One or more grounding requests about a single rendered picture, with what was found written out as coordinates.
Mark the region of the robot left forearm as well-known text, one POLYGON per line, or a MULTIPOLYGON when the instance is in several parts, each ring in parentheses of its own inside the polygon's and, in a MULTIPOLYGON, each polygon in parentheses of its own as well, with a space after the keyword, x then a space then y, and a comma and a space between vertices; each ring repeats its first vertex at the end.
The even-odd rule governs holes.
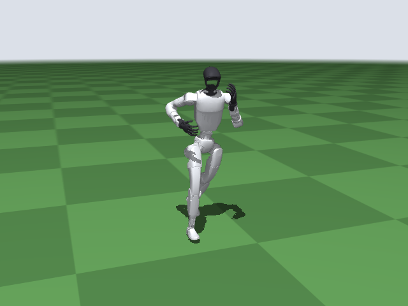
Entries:
MULTIPOLYGON (((228 106, 228 110, 229 110, 229 106, 228 106)), ((242 118, 241 118, 241 116, 240 116, 240 114, 239 114, 239 112, 238 112, 237 106, 235 106, 234 111, 230 111, 230 110, 229 110, 229 114, 230 114, 230 116, 231 116, 231 118, 232 118, 232 121, 233 121, 235 124, 238 124, 239 122, 241 122, 242 125, 244 124, 244 123, 243 123, 243 120, 242 120, 242 118)))

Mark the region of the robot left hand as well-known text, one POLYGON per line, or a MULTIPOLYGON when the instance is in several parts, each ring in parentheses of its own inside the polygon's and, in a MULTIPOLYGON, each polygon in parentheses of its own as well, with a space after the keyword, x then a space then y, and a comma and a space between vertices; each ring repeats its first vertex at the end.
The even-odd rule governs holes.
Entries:
POLYGON ((231 87, 231 88, 227 87, 227 89, 229 89, 230 91, 226 91, 231 96, 231 101, 229 102, 229 110, 234 111, 235 106, 237 106, 237 93, 235 86, 233 84, 229 84, 228 86, 231 87))

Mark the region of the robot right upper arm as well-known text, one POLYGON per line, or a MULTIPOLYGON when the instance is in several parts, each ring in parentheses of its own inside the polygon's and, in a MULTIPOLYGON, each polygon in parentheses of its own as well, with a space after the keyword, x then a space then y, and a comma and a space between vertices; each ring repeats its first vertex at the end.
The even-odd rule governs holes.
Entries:
POLYGON ((173 109, 177 110, 177 107, 182 106, 192 106, 197 101, 197 94, 187 92, 182 97, 175 99, 174 101, 169 102, 173 109))

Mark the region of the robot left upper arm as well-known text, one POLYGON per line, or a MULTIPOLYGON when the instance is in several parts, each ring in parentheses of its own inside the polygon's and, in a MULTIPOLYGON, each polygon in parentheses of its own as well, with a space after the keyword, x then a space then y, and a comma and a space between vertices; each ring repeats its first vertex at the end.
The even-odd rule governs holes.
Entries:
MULTIPOLYGON (((223 94, 224 94, 224 98, 225 98, 225 103, 226 103, 227 105, 229 105, 229 102, 231 101, 231 96, 230 96, 230 94, 229 94, 229 93, 223 93, 223 94)), ((237 109, 238 109, 238 107, 237 107, 237 109)), ((239 111, 238 111, 238 112, 239 112, 239 111)), ((232 124, 233 124, 233 127, 234 127, 234 128, 239 128, 240 126, 243 126, 241 122, 239 122, 238 124, 235 124, 235 123, 232 121, 232 124)))

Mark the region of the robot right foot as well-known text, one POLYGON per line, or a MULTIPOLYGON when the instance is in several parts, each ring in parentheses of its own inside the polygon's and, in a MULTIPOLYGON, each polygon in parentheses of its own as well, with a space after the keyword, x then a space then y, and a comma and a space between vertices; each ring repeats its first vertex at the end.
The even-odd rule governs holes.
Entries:
POLYGON ((191 227, 191 229, 189 230, 188 227, 186 229, 186 234, 188 235, 188 237, 191 240, 197 240, 200 238, 199 234, 197 234, 196 230, 194 228, 191 227))

